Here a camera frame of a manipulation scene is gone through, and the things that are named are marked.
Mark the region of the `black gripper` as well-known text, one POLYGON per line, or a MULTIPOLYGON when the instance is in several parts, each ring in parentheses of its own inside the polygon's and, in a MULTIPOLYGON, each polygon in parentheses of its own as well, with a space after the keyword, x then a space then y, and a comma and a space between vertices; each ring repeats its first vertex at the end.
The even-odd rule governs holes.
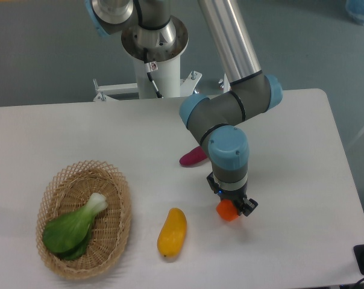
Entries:
POLYGON ((247 184, 237 190, 225 190, 215 181, 213 172, 207 176, 207 182, 210 189, 214 194, 219 196, 220 200, 226 199, 232 201, 239 216, 244 215, 248 217, 258 206, 258 202, 246 197, 247 184))

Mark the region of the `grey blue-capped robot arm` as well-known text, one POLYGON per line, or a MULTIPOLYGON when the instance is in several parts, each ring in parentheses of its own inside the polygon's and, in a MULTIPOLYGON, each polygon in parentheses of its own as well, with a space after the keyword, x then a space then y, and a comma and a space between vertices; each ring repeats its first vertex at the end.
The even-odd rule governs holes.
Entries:
POLYGON ((276 107, 283 91, 276 77, 262 72, 237 2, 199 2, 230 83, 214 98, 196 94, 180 78, 189 36, 169 1, 86 1, 85 6, 100 35, 121 34, 140 98, 184 98, 179 114, 212 164, 207 180, 221 200, 218 213, 229 206, 237 215, 250 215, 257 202, 246 195, 249 145, 237 126, 276 107))

